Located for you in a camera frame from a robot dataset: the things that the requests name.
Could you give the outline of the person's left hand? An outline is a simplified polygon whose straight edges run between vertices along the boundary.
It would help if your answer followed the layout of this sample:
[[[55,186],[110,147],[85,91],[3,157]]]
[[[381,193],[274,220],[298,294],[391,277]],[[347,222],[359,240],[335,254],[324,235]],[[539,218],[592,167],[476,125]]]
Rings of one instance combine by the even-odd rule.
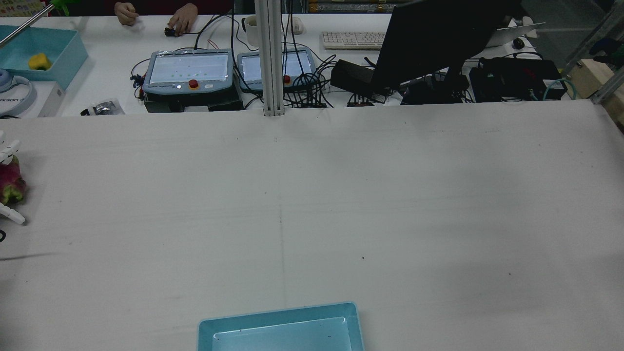
[[[194,3],[187,3],[175,11],[169,19],[168,28],[174,31],[174,36],[179,37],[190,33],[198,16],[198,7]]]

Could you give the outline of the person's right hand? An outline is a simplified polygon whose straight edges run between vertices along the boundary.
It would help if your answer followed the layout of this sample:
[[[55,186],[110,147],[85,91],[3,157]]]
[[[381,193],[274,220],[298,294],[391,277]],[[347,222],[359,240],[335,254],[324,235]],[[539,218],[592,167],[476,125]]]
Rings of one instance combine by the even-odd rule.
[[[122,26],[135,25],[139,17],[138,12],[131,2],[116,2],[114,4],[114,13]]]

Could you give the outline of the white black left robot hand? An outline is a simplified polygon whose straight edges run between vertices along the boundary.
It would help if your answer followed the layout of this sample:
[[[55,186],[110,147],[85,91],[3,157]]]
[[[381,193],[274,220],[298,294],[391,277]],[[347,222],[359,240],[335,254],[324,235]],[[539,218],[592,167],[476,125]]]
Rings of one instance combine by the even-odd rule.
[[[0,152],[0,213],[15,222],[24,224],[25,217],[10,207],[24,200],[26,183],[21,175],[20,161],[16,155],[20,146],[19,140],[5,142],[5,132],[1,132]]]

